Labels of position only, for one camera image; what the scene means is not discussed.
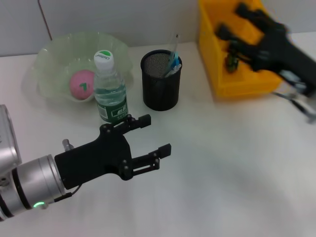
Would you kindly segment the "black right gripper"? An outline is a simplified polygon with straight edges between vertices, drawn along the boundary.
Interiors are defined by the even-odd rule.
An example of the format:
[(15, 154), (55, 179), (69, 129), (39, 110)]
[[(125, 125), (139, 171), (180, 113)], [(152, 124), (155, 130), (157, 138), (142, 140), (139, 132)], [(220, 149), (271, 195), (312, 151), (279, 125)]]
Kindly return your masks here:
[(263, 32), (264, 36), (250, 44), (236, 36), (229, 27), (220, 23), (215, 35), (228, 42), (227, 51), (248, 64), (252, 71), (268, 70), (281, 75), (281, 71), (290, 71), (300, 82), (306, 85), (302, 91), (305, 96), (316, 92), (316, 62), (287, 37), (287, 29), (275, 21), (263, 10), (250, 10), (247, 4), (240, 2), (235, 14), (247, 19), (252, 25)]

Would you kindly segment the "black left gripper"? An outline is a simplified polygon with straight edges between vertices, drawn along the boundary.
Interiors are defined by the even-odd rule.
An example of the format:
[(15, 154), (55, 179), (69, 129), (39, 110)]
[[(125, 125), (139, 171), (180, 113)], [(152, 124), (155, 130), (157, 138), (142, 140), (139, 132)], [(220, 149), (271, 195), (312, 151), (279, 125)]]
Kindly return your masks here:
[(116, 174), (122, 180), (160, 169), (160, 160), (171, 155), (171, 145), (132, 158), (124, 134), (151, 125), (149, 114), (134, 118), (128, 114), (122, 121), (103, 124), (92, 142), (54, 157), (61, 181), (69, 190), (105, 174)]

